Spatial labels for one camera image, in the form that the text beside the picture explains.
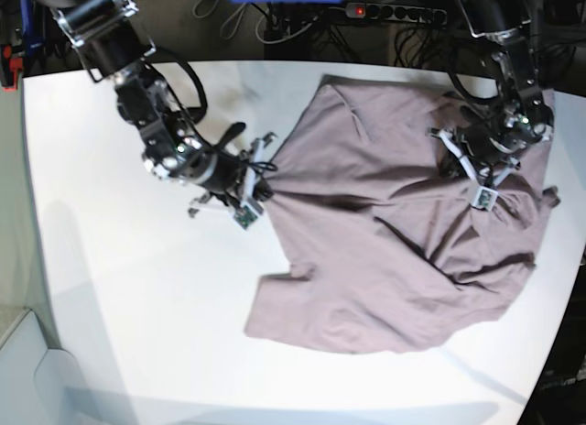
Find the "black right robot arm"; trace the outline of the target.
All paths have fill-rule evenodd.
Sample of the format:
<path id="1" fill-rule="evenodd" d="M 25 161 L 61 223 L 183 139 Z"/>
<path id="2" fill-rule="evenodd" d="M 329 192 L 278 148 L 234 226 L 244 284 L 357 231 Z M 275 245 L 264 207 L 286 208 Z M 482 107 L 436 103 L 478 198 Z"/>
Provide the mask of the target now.
<path id="1" fill-rule="evenodd" d="M 174 59 L 198 96 L 199 106 L 189 108 L 148 61 L 157 48 L 153 42 L 143 43 L 131 24 L 138 11 L 133 0 L 35 1 L 50 10 L 92 80 L 112 82 L 119 115 L 138 130 L 145 145 L 142 159 L 149 172 L 162 180 L 197 185 L 228 206 L 272 197 L 264 175 L 276 165 L 259 160 L 258 148 L 239 155 L 225 149 L 246 125 L 234 123 L 217 143 L 210 143 L 197 129 L 208 101 L 192 67 Z"/>

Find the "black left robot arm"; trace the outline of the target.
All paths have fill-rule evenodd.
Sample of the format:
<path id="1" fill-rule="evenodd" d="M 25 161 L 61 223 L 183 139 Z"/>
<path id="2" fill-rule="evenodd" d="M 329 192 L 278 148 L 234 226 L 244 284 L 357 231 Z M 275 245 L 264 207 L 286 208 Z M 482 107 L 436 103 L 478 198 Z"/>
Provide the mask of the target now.
<path id="1" fill-rule="evenodd" d="M 455 0 L 471 36 L 479 41 L 484 64 L 494 74 L 498 94 L 473 97 L 454 71 L 449 75 L 471 107 L 484 107 L 485 117 L 456 133 L 464 154 L 478 167 L 518 165 L 526 149 L 549 139 L 554 114 L 544 100 L 526 37 L 531 23 L 526 0 Z"/>

